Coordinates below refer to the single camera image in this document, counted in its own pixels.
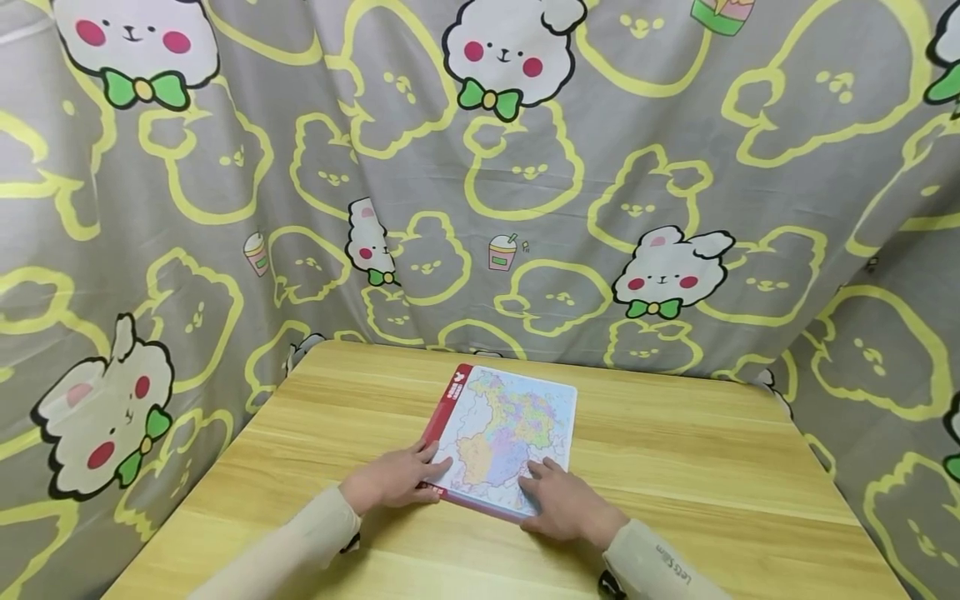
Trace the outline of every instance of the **map puzzle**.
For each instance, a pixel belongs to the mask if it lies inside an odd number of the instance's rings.
[[[434,459],[453,457],[434,485],[444,498],[508,520],[537,513],[520,490],[528,460],[549,456],[568,468],[577,390],[484,367],[461,365],[427,427],[440,440]]]

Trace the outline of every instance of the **sleeve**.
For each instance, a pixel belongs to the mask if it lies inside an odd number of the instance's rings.
[[[190,600],[266,600],[301,564],[327,568],[338,552],[354,549],[360,540],[360,517],[340,490],[316,496],[286,525],[253,547],[190,594]]]
[[[604,560],[631,600],[730,600],[724,590],[697,573],[666,540],[638,520],[617,532]]]
[[[327,568],[338,553],[359,547],[360,522],[334,486],[311,500],[285,527],[303,536],[312,560]]]

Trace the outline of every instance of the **gray curtain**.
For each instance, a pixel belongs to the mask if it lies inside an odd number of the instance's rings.
[[[103,590],[324,339],[767,386],[954,597],[953,8],[0,0],[0,597]]]

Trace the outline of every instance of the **hand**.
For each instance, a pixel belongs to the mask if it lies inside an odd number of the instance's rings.
[[[387,452],[347,476],[340,484],[340,493],[358,516],[377,506],[399,508],[416,502],[439,502],[440,496],[431,489],[417,489],[425,480],[443,475],[453,459],[430,465],[437,442],[426,445],[420,440],[409,448]]]
[[[544,534],[554,540],[584,539],[606,552],[630,520],[600,497],[586,481],[568,473],[550,458],[543,464],[527,463],[534,479],[520,477],[520,487],[540,504],[539,516],[520,523],[524,531]]]

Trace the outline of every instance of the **wooden table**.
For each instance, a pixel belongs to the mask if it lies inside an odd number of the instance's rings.
[[[324,342],[106,598],[183,597],[326,486],[417,439],[461,362],[579,391],[571,470],[734,598],[906,598],[778,404],[760,389]],[[374,513],[363,549],[285,597],[596,598],[599,557],[451,504]]]

